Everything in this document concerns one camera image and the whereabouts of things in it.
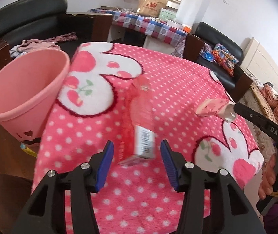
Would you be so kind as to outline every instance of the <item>silver screw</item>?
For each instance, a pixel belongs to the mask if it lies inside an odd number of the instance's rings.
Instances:
[[[228,175],[228,171],[226,169],[221,169],[219,172],[223,176],[227,176]]]
[[[81,164],[81,168],[82,168],[83,170],[88,169],[89,167],[90,167],[90,164],[89,164],[89,163],[83,163],[83,164]]]
[[[194,168],[194,164],[191,163],[191,162],[186,162],[185,167],[188,168],[188,169],[192,169],[192,168]]]
[[[55,176],[56,175],[56,172],[54,171],[54,170],[50,170],[50,171],[48,171],[48,173],[47,173],[47,176],[48,177],[53,177],[53,176]]]

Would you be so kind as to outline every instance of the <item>pink trash can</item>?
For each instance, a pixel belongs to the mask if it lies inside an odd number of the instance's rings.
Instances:
[[[0,71],[0,124],[29,148],[39,146],[69,56],[57,49],[23,55]]]

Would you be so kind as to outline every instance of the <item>polka dot tablecloth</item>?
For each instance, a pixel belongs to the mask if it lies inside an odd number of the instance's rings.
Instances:
[[[136,76],[151,83],[156,159],[133,167],[118,165],[125,91]],[[241,187],[258,172],[263,157],[244,119],[225,123],[194,110],[207,98],[226,98],[207,68],[144,48],[85,43],[49,116],[37,158],[33,189],[50,169],[68,172],[114,142],[115,155],[104,188],[92,194],[101,233],[165,234],[177,228],[183,194],[170,187],[160,156],[167,139],[187,161],[205,170],[226,168]],[[70,191],[65,196],[68,233],[73,233]],[[205,216],[210,214],[205,192]]]

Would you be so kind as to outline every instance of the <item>red snack package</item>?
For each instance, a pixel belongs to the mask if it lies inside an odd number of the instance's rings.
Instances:
[[[143,75],[135,78],[125,97],[118,155],[121,165],[133,166],[155,158],[155,133],[150,99],[149,80]]]

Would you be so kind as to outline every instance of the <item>black leather sofa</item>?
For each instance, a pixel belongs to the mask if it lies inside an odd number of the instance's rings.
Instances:
[[[239,60],[235,65],[234,77],[231,77],[219,64],[209,62],[199,55],[204,43],[209,44],[212,49],[217,43],[221,43]],[[187,36],[183,58],[212,70],[235,101],[241,99],[252,83],[249,76],[240,68],[244,59],[243,50],[227,36],[204,22],[199,23],[194,34]]]
[[[9,50],[22,40],[76,32],[78,40],[59,43],[70,57],[84,42],[107,41],[113,16],[67,14],[67,0],[19,0],[0,9],[0,70],[11,61]]]

